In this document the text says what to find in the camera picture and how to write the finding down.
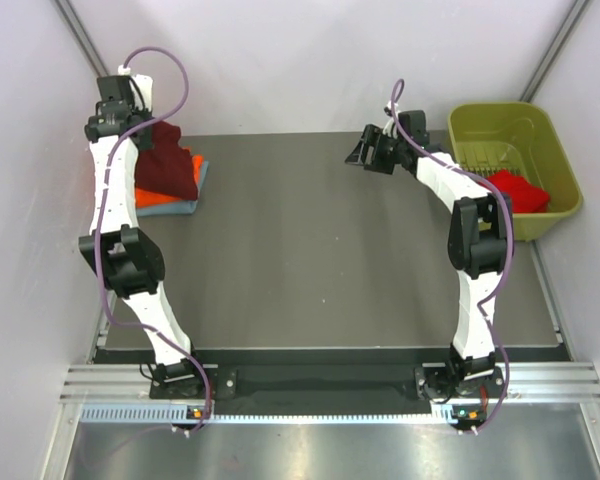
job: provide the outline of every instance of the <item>folded cloth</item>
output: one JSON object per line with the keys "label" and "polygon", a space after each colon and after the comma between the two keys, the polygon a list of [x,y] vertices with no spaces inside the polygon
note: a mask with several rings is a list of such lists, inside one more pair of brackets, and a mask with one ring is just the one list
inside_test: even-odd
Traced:
{"label": "folded cloth", "polygon": [[140,152],[136,163],[136,187],[183,200],[197,200],[191,154],[178,145],[180,127],[167,122],[153,125],[154,147]]}
{"label": "folded cloth", "polygon": [[[200,168],[198,169],[198,191],[202,190],[202,185],[204,184],[204,179],[207,176],[208,168],[209,162],[202,162]],[[178,200],[175,202],[138,208],[136,210],[136,214],[138,217],[150,217],[152,215],[189,215],[196,210],[197,205],[197,200]]]}
{"label": "folded cloth", "polygon": [[[198,189],[200,186],[200,179],[199,179],[200,167],[204,163],[204,158],[202,157],[202,155],[194,155],[193,157],[191,157],[189,159],[189,161],[191,162],[192,170],[193,170],[192,181],[194,182],[194,184],[196,185],[196,188]],[[144,190],[144,189],[138,188],[138,187],[136,187],[135,193],[136,193],[136,208],[151,207],[154,205],[161,205],[163,203],[173,203],[173,202],[179,202],[179,201],[183,200],[182,198],[179,198],[179,197],[175,197],[172,195],[164,195],[162,193],[149,192],[147,190]]]}
{"label": "folded cloth", "polygon": [[500,170],[487,178],[498,190],[508,193],[513,213],[544,213],[551,197],[543,189],[534,187],[524,177]]}

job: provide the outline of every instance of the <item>gray table surface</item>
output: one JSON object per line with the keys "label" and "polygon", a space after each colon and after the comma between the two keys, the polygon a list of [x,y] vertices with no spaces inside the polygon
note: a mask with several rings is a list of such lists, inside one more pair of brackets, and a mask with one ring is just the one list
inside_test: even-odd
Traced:
{"label": "gray table surface", "polygon": [[[448,345],[458,280],[449,213],[400,168],[344,165],[355,133],[185,138],[210,163],[192,216],[141,219],[167,265],[166,291],[196,347]],[[118,302],[115,314],[134,321]],[[531,248],[516,244],[496,304],[505,344],[556,345]],[[107,348],[146,348],[112,328]]]}

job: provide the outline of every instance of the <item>white wall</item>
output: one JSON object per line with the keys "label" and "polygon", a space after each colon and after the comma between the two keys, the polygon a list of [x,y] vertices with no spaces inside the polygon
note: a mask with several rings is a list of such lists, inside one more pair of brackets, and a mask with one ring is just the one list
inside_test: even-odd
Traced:
{"label": "white wall", "polygon": [[538,93],[578,178],[584,206],[540,242],[576,353],[600,375],[600,0]]}
{"label": "white wall", "polygon": [[[444,128],[455,105],[517,99],[571,2],[564,0],[74,0],[111,71],[139,46],[182,58],[186,134],[359,131],[383,122],[395,80],[402,106]],[[156,108],[181,92],[157,57]]]}
{"label": "white wall", "polygon": [[96,95],[51,2],[0,2],[0,479],[37,476],[95,327],[76,238],[93,209],[82,126]]}

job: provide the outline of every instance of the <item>stack of folded clothes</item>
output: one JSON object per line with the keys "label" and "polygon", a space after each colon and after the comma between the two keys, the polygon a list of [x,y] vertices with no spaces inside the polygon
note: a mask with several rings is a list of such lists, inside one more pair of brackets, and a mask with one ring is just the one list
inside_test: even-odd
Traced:
{"label": "stack of folded clothes", "polygon": [[154,147],[140,152],[136,163],[136,211],[149,215],[184,215],[195,211],[209,163],[178,145],[180,128],[153,125]]}

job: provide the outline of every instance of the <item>metal floor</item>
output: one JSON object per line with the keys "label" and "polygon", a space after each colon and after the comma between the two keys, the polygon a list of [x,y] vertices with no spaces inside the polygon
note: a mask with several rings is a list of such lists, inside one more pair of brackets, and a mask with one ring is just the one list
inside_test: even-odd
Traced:
{"label": "metal floor", "polygon": [[143,428],[81,424],[66,480],[600,479],[573,405],[505,406],[477,438],[446,425],[210,425],[190,440],[167,429],[84,468]]}
{"label": "metal floor", "polygon": [[[449,213],[399,167],[346,166],[356,133],[186,138],[210,162],[193,216],[141,219],[197,348],[447,346],[458,280]],[[119,320],[134,321],[126,305]],[[506,345],[557,344],[531,248],[516,245],[496,328]],[[149,348],[115,328],[106,347]]]}

